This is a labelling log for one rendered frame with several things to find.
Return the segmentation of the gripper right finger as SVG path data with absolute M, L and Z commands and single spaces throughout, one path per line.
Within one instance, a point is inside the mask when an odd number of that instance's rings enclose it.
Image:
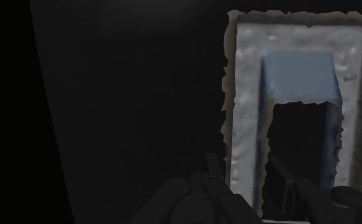
M 276 157 L 268 158 L 268 201 L 277 206 L 277 218 L 308 220 L 310 224 L 362 224 L 362 192 L 336 186 L 331 193 L 308 179 L 296 178 Z

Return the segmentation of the white framed window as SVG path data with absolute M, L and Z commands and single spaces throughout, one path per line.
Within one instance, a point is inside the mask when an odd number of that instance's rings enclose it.
M 362 193 L 362 14 L 230 12 L 226 182 L 262 212 L 269 154 Z

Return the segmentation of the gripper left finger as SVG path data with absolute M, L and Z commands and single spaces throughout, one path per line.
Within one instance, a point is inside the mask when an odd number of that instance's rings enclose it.
M 190 179 L 168 179 L 129 224 L 263 224 L 253 208 L 224 182 L 215 154 L 205 155 L 207 171 Z

